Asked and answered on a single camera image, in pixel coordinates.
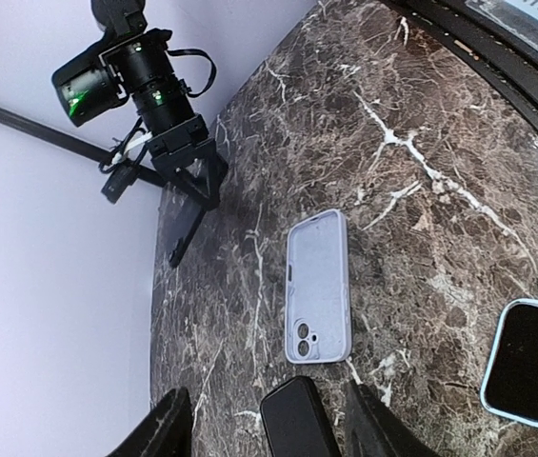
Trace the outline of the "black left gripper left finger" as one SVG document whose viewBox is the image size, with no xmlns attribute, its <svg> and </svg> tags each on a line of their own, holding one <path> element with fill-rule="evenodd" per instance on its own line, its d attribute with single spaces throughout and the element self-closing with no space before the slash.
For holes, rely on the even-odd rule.
<svg viewBox="0 0 538 457">
<path fill-rule="evenodd" d="M 189 391 L 174 388 L 108 457 L 190 457 L 192 424 Z"/>
</svg>

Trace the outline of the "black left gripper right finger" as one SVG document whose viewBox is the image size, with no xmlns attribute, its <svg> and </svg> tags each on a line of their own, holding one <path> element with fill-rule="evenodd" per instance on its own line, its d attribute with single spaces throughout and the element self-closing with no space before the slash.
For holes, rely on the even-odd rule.
<svg viewBox="0 0 538 457">
<path fill-rule="evenodd" d="M 364 385 L 346 387 L 345 442 L 348 456 L 438 457 Z"/>
</svg>

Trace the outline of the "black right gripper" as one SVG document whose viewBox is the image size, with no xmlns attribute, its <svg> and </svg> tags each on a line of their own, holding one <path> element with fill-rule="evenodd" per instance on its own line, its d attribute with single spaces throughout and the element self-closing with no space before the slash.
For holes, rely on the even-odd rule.
<svg viewBox="0 0 538 457">
<path fill-rule="evenodd" d="M 146 146 L 155 170 L 174 171 L 172 183 L 194 201 L 186 199 L 168 226 L 169 266 L 177 268 L 207 213 L 204 209 L 219 206 L 228 164 L 209 139 L 200 114 L 153 136 Z"/>
</svg>

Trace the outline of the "black smartphone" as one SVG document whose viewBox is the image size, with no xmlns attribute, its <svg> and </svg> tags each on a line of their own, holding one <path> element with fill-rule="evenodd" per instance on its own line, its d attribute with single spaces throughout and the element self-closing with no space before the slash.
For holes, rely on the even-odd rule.
<svg viewBox="0 0 538 457">
<path fill-rule="evenodd" d="M 316 385 L 295 376 L 276 387 L 260 403 L 272 456 L 341 456 Z"/>
</svg>

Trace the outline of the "white silicone phone case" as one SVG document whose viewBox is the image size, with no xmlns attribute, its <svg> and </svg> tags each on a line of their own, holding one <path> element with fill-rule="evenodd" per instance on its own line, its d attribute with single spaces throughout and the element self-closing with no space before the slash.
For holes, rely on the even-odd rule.
<svg viewBox="0 0 538 457">
<path fill-rule="evenodd" d="M 352 348 L 345 215 L 328 209 L 287 240 L 284 352 L 295 365 L 339 363 Z"/>
</svg>

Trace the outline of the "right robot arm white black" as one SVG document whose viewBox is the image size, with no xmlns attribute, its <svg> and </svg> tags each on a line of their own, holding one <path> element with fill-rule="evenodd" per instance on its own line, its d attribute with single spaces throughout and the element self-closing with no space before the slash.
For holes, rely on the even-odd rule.
<svg viewBox="0 0 538 457">
<path fill-rule="evenodd" d="M 148 157 L 168 185 L 184 195 L 170 238 L 169 265 L 177 268 L 205 215 L 218 208 L 228 173 L 197 97 L 175 75 L 173 57 L 207 58 L 199 49 L 172 50 L 171 30 L 149 29 L 143 1 L 94 1 L 92 14 L 102 39 L 57 70 L 51 82 L 70 121 L 80 127 L 100 114 L 132 101 L 137 120 L 100 164 L 109 179 L 102 192 L 116 203 L 141 175 Z"/>
</svg>

